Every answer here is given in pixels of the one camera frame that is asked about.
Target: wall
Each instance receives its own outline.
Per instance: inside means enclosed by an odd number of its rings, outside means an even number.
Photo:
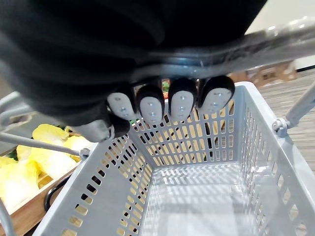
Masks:
[[[315,17],[315,0],[268,0],[246,33],[285,24],[303,16]],[[315,56],[297,59],[296,68],[315,65]]]

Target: plastic basket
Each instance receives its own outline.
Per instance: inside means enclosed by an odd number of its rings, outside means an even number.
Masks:
[[[315,235],[315,177],[275,119],[246,82],[216,114],[139,118],[95,146],[34,235]]]

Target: basket bottom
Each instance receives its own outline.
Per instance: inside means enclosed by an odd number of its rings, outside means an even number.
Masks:
[[[140,235],[258,235],[239,164],[155,170]]]

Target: cardboard box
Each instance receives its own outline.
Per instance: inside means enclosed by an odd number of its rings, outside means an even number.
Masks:
[[[248,71],[229,74],[234,82],[250,81],[257,87],[295,80],[297,73],[293,61],[255,67]]]

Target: floor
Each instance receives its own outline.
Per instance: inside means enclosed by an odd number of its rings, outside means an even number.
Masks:
[[[284,117],[304,91],[315,82],[315,69],[299,72],[298,77],[287,83],[259,88],[277,117]],[[302,117],[298,126],[290,129],[288,133],[315,173],[315,108]]]

